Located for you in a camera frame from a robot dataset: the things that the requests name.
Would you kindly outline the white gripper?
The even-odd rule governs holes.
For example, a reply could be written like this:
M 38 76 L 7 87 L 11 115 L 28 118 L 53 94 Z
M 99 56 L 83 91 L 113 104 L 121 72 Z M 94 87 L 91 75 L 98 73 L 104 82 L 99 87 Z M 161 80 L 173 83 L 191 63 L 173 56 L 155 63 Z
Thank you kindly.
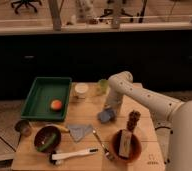
M 120 114 L 120 107 L 122 105 L 123 95 L 114 89 L 110 89 L 107 95 L 104 107 L 112 108 L 114 117 Z

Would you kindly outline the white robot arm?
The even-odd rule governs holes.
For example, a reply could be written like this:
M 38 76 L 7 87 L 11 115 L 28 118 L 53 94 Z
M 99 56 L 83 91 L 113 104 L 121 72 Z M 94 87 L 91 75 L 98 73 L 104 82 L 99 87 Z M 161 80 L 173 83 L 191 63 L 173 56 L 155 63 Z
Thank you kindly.
M 120 106 L 126 95 L 171 123 L 165 171 L 192 171 L 192 100 L 184 102 L 135 86 L 129 71 L 110 76 L 108 85 L 107 106 Z

